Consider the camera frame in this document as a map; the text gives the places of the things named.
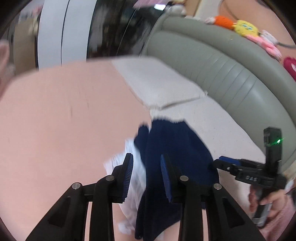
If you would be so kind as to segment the person's right hand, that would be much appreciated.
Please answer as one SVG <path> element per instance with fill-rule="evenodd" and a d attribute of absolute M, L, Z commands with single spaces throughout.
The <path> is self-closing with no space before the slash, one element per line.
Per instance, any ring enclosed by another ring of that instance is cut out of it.
<path fill-rule="evenodd" d="M 272 219 L 283 209 L 285 205 L 285 197 L 286 197 L 285 190 L 278 190 L 275 192 L 271 192 L 267 197 L 262 199 L 261 201 L 257 200 L 256 196 L 256 188 L 254 186 L 250 186 L 250 193 L 248 195 L 249 199 L 249 210 L 251 213 L 254 213 L 257 210 L 257 206 L 260 205 L 267 205 L 272 204 L 268 218 Z"/>

